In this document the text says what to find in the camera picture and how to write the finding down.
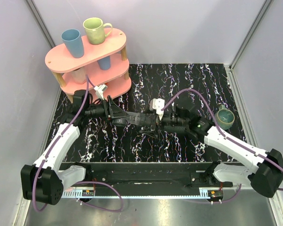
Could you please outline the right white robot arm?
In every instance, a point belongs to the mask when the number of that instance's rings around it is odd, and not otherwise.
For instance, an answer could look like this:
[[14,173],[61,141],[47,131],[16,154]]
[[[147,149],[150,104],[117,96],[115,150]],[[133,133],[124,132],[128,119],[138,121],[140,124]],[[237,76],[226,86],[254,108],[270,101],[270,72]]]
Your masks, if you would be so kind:
[[147,107],[145,114],[154,120],[152,129],[188,136],[214,147],[241,163],[241,166],[214,163],[207,169],[205,182],[217,186],[232,182],[251,186],[260,195],[272,198],[283,181],[283,156],[272,149],[266,151],[218,129],[215,123],[201,117],[192,108],[176,107],[175,112],[160,113]]

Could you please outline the clear plastic canister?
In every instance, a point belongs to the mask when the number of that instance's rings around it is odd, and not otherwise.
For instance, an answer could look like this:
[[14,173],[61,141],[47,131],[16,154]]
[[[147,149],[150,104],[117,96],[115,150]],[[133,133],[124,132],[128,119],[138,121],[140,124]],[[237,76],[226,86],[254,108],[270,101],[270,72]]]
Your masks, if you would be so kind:
[[128,120],[128,123],[113,123],[115,126],[119,127],[124,127],[127,124],[133,124],[133,125],[142,125],[142,118],[144,117],[143,113],[134,113],[134,112],[127,112],[127,114],[130,116],[130,119]]

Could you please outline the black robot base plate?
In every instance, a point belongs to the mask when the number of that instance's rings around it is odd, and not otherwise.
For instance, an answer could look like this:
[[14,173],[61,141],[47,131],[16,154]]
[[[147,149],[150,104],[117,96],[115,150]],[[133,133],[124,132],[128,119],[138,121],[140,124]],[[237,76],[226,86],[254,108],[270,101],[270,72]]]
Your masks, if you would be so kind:
[[86,168],[84,182],[96,181],[126,196],[199,195],[201,187],[232,187],[213,177],[215,163],[78,163]]

